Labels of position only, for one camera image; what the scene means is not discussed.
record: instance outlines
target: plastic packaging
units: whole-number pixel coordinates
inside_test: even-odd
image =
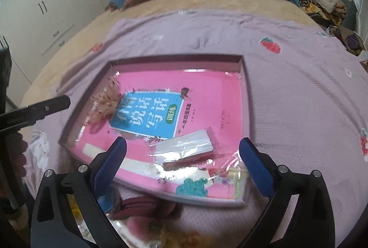
[[[91,96],[93,107],[88,113],[85,124],[95,124],[111,116],[121,100],[120,83],[116,76],[107,78],[103,91]]]
[[[164,140],[151,145],[154,147],[152,156],[156,164],[170,162],[195,162],[209,157],[213,153],[213,145],[206,130]]]

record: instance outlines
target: white wardrobe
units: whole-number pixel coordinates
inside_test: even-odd
[[[0,0],[0,35],[13,62],[10,100],[20,106],[47,62],[103,11],[100,0]]]

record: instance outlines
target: red strawberry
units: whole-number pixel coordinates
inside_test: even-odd
[[[275,54],[279,54],[281,52],[281,47],[276,43],[273,42],[271,39],[265,37],[261,40],[261,44],[267,48],[270,52]]]

